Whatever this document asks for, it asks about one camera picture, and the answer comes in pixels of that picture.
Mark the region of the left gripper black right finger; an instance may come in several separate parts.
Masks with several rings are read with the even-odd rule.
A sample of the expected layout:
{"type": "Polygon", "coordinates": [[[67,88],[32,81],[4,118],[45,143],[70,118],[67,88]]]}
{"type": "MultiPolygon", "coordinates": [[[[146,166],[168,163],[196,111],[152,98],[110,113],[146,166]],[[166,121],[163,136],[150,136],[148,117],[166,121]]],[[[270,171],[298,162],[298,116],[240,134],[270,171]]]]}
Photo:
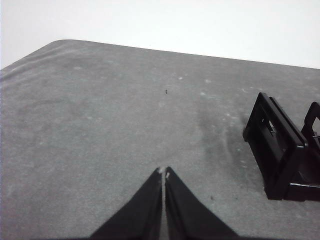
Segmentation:
{"type": "Polygon", "coordinates": [[[238,234],[204,206],[175,171],[165,175],[165,207],[170,240],[231,240],[238,234]]]}

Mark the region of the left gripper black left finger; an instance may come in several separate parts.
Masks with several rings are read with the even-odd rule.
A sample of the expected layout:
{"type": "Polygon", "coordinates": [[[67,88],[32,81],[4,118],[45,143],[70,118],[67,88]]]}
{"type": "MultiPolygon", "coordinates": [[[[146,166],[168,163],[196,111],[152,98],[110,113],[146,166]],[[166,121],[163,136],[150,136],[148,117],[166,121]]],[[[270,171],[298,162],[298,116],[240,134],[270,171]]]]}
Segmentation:
{"type": "Polygon", "coordinates": [[[91,240],[158,240],[162,220],[162,173],[156,168],[133,197],[91,240]]]}

